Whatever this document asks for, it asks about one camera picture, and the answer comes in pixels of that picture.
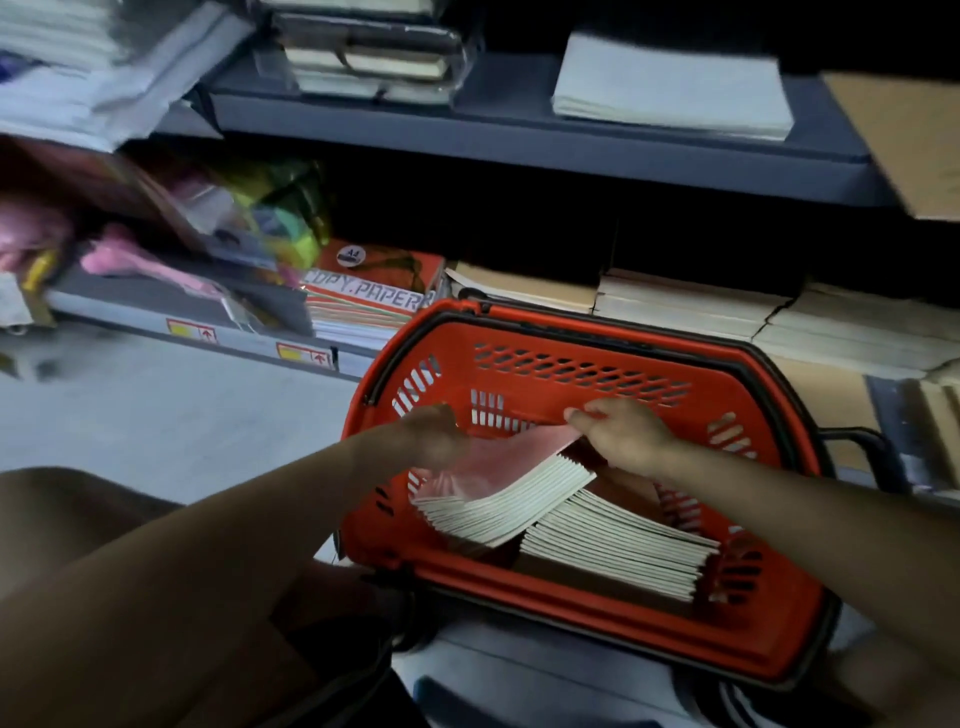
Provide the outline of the person's left hand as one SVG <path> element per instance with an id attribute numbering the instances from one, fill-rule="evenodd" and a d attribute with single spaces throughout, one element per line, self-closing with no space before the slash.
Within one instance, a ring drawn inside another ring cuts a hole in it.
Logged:
<path id="1" fill-rule="evenodd" d="M 398 421 L 378 427 L 375 451 L 397 466 L 429 472 L 449 469 L 469 452 L 471 439 L 445 403 L 416 407 Z"/>

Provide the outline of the person's right hand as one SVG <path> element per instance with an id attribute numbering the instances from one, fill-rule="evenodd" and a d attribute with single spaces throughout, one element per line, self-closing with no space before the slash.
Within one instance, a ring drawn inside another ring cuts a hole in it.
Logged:
<path id="1" fill-rule="evenodd" d="M 617 454 L 598 454 L 610 466 L 633 475 L 650 479 L 666 478 L 670 467 L 683 452 L 684 443 L 646 405 L 633 399 L 617 400 L 625 403 L 621 449 Z"/>

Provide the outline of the pink cover notebook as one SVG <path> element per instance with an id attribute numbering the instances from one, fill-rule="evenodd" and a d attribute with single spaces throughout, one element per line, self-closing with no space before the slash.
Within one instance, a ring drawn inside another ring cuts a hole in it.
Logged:
<path id="1" fill-rule="evenodd" d="M 495 496 L 560 454 L 581 437 L 576 428 L 543 425 L 508 438 L 470 437 L 465 455 L 453 465 L 419 472 L 414 503 L 457 499 L 470 503 Z"/>

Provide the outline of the person's right forearm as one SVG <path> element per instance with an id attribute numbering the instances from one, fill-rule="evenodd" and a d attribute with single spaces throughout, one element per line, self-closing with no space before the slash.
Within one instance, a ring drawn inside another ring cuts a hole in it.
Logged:
<path id="1" fill-rule="evenodd" d="M 960 509 L 804 476 L 683 441 L 655 480 L 726 516 L 960 677 Z"/>

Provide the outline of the person's left forearm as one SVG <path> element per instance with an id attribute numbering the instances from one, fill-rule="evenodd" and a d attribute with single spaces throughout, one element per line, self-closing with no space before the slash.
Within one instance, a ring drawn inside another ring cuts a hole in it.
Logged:
<path id="1" fill-rule="evenodd" d="M 407 466 L 378 431 L 177 509 L 0 600 L 0 728 L 172 728 L 345 513 Z"/>

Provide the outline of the red plastic shopping basket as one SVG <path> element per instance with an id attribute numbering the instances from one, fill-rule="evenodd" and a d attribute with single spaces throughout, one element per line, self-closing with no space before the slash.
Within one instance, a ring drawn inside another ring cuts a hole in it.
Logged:
<path id="1" fill-rule="evenodd" d="M 407 323 L 366 371 L 343 437 L 414 407 L 450 405 L 475 436 L 559 424 L 597 398 L 651 407 L 682 439 L 727 448 L 807 476 L 833 477 L 828 433 L 777 365 L 755 346 L 662 328 L 563 316 L 503 302 L 446 301 Z M 670 608 L 635 590 L 518 570 L 515 547 L 474 560 L 451 550 L 410 503 L 402 473 L 346 516 L 339 554 L 450 596 L 559 625 L 730 680 L 786 691 L 834 630 L 839 600 L 786 557 L 720 512 L 662 488 L 678 526 L 719 542 L 693 605 Z"/>

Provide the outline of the fanned stack of white notebooks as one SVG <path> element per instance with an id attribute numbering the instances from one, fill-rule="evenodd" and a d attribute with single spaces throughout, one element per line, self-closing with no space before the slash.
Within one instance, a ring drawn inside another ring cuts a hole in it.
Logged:
<path id="1" fill-rule="evenodd" d="M 558 453 L 496 493 L 473 500 L 457 494 L 417 495 L 412 504 L 432 528 L 454 542 L 495 549 L 594 480 L 594 471 Z"/>

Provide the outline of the flat stack of white notebooks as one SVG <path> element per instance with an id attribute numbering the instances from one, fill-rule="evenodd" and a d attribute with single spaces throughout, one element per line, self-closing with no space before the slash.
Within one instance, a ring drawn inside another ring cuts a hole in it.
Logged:
<path id="1" fill-rule="evenodd" d="M 670 600 L 694 601 L 717 540 L 577 491 L 529 527 L 520 552 Z"/>

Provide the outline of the stack of brown cover notebooks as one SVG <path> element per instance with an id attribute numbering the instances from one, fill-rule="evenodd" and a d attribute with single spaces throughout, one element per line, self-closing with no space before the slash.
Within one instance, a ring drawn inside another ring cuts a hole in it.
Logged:
<path id="1" fill-rule="evenodd" d="M 599 288 L 596 283 L 580 285 L 549 278 L 504 273 L 464 261 L 448 265 L 445 268 L 445 274 L 455 293 L 471 289 L 487 297 L 583 315 L 593 313 Z"/>

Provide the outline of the stack of cream paper pads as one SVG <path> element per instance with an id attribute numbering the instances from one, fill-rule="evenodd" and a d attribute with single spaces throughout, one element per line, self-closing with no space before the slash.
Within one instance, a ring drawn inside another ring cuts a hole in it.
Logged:
<path id="1" fill-rule="evenodd" d="M 790 297 L 612 269 L 597 289 L 596 317 L 750 342 Z"/>
<path id="2" fill-rule="evenodd" d="M 960 310 L 810 282 L 751 343 L 769 356 L 921 380 L 960 362 Z"/>

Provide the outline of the red copy paper ream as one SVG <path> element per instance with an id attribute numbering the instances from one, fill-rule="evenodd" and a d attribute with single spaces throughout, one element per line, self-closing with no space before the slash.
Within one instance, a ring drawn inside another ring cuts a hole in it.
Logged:
<path id="1" fill-rule="evenodd" d="M 449 296 L 436 253 L 334 240 L 301 278 L 315 337 L 380 351 L 410 320 Z"/>

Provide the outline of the black shorts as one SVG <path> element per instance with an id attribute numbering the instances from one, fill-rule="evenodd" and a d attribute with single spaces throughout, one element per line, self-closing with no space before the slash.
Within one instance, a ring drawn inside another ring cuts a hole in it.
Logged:
<path id="1" fill-rule="evenodd" d="M 316 560 L 273 616 L 317 681 L 251 728 L 431 728 L 393 667 L 436 635 L 423 588 Z"/>

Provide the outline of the grey shelf board with stickers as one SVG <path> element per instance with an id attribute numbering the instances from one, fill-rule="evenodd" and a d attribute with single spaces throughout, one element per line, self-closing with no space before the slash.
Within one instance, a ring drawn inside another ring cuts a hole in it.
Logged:
<path id="1" fill-rule="evenodd" d="M 277 322 L 264 332 L 241 326 L 221 302 L 143 276 L 100 276 L 72 265 L 47 289 L 54 313 L 129 334 L 215 354 L 270 363 L 357 383 L 378 351 L 315 335 L 302 292 L 256 280 L 251 273 L 206 270 Z"/>

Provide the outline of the blue-grey metal shelf board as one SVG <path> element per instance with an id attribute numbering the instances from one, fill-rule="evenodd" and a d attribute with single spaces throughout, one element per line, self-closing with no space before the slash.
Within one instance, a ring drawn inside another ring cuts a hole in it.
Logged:
<path id="1" fill-rule="evenodd" d="M 896 195 L 821 79 L 783 85 L 795 124 L 782 142 L 624 126 L 553 113 L 560 61 L 482 54 L 452 107 L 301 95 L 258 73 L 253 51 L 207 75 L 199 121 L 245 133 L 834 204 L 889 208 Z"/>

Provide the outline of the striped shoe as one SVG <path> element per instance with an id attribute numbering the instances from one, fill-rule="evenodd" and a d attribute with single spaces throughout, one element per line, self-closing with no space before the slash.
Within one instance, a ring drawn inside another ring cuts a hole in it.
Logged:
<path id="1" fill-rule="evenodd" d="M 808 686 L 778 692 L 740 686 L 714 674 L 673 665 L 671 683 L 680 706 L 705 728 L 853 728 L 868 714 Z"/>

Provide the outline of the white paper stack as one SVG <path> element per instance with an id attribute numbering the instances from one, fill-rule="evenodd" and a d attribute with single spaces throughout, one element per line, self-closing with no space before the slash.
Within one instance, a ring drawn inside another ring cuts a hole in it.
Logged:
<path id="1" fill-rule="evenodd" d="M 795 118 L 771 57 L 666 50 L 577 30 L 551 99 L 555 115 L 786 141 Z"/>

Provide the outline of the pile of colourful stationery packs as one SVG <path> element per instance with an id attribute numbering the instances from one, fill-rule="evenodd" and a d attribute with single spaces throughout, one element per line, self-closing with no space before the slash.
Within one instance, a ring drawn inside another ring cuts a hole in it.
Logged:
<path id="1" fill-rule="evenodd" d="M 119 151 L 0 136 L 102 213 L 172 235 L 186 250 L 298 287 L 330 244 L 318 160 L 220 142 L 130 142 Z"/>

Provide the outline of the person's leg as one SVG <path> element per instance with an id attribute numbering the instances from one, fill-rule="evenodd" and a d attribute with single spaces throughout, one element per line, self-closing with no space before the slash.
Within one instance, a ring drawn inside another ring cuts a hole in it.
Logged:
<path id="1" fill-rule="evenodd" d="M 71 467 L 0 472 L 0 601 L 182 507 Z"/>

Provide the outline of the notebooks in clear plastic wrap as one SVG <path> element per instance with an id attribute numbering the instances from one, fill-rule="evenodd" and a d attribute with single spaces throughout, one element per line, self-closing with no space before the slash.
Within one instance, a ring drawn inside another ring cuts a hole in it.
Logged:
<path id="1" fill-rule="evenodd" d="M 450 108 L 484 48 L 479 0 L 252 0 L 258 72 L 301 94 Z"/>

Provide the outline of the brown cardboard sheet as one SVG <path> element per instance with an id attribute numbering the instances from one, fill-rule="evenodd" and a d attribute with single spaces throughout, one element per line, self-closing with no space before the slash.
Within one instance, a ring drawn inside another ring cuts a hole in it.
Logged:
<path id="1" fill-rule="evenodd" d="M 906 212 L 960 224 L 960 80 L 849 71 L 822 79 Z"/>

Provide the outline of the pile of white paper packs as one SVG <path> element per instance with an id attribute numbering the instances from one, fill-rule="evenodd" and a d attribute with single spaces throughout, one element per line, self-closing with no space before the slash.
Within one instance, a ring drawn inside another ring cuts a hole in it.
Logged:
<path id="1" fill-rule="evenodd" d="M 147 139 L 256 30 L 245 0 L 0 0 L 0 136 Z"/>

